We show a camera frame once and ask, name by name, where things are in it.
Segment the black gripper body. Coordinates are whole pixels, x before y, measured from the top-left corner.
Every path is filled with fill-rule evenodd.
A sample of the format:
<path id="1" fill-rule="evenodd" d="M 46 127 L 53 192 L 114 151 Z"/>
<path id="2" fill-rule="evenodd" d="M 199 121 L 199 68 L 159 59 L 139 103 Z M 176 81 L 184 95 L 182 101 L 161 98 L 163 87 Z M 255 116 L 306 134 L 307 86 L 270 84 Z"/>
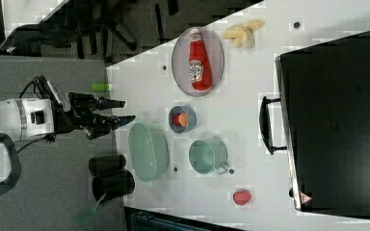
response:
<path id="1" fill-rule="evenodd" d="M 94 113 L 98 110 L 100 99 L 107 98 L 95 98 L 92 94 L 70 92 L 68 94 L 70 109 L 68 111 L 58 109 L 54 114 L 55 132 L 65 134 L 74 130 L 83 130 L 89 140 L 109 134 L 111 124 L 107 121 L 108 117 Z"/>

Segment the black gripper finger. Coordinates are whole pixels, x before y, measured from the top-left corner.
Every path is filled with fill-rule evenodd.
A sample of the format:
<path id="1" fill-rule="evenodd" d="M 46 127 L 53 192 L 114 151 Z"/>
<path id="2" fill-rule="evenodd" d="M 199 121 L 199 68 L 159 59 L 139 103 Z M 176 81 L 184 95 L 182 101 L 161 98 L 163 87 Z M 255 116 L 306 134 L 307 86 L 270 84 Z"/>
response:
<path id="1" fill-rule="evenodd" d="M 130 122 L 134 121 L 135 118 L 136 117 L 134 115 L 125 115 L 125 116 L 113 115 L 109 118 L 109 121 L 112 125 L 112 129 L 117 130 L 120 127 L 125 126 Z"/>
<path id="2" fill-rule="evenodd" d="M 113 99 L 100 99 L 98 100 L 98 107 L 99 111 L 106 110 L 106 109 L 113 109 L 113 108 L 123 108 L 125 105 L 124 101 L 118 101 Z"/>

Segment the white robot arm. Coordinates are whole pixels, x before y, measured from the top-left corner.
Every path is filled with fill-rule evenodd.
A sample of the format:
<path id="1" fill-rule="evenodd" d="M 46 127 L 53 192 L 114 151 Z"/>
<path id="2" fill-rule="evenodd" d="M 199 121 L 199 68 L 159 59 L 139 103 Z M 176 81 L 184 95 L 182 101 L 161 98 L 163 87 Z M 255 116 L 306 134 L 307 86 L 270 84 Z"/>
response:
<path id="1" fill-rule="evenodd" d="M 92 94 L 70 92 L 69 109 L 64 110 L 56 99 L 7 99 L 0 101 L 0 133 L 13 141 L 54 139 L 57 135 L 82 130 L 89 140 L 105 136 L 127 125 L 134 115 L 97 114 L 113 108 L 123 108 L 124 101 L 95 98 Z"/>

